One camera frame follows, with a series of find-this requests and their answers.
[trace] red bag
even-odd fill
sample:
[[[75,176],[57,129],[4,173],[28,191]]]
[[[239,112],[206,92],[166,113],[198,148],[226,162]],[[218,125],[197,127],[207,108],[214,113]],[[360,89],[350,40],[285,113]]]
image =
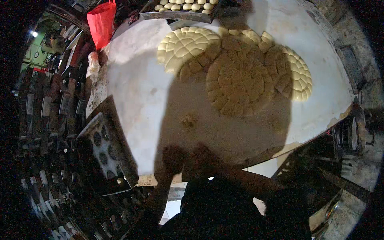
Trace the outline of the red bag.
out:
[[[115,0],[100,4],[87,13],[89,29],[97,50],[105,47],[111,41],[115,31],[113,26],[115,14]]]

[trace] dark tray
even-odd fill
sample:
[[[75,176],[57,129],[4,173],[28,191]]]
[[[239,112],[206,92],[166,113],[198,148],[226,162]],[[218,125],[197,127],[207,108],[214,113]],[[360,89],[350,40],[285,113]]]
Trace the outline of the dark tray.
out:
[[[218,4],[216,4],[212,9],[212,14],[209,15],[201,13],[204,9],[203,7],[201,7],[197,12],[185,11],[182,9],[184,4],[180,4],[180,11],[156,12],[154,9],[156,5],[160,4],[160,0],[151,0],[148,1],[148,3],[140,11],[140,17],[143,19],[191,20],[202,23],[212,23],[217,11],[221,7],[221,2],[222,0],[219,0]]]

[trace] person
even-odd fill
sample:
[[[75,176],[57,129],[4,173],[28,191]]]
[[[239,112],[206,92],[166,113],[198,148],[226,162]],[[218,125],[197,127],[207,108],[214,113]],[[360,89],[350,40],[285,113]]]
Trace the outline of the person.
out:
[[[166,147],[164,171],[155,173],[158,185],[124,239],[311,239],[305,199],[297,189],[226,165],[202,143],[191,157],[199,174],[188,181],[180,213],[158,228],[172,178],[188,158],[183,149]],[[253,197],[266,204],[265,216]]]

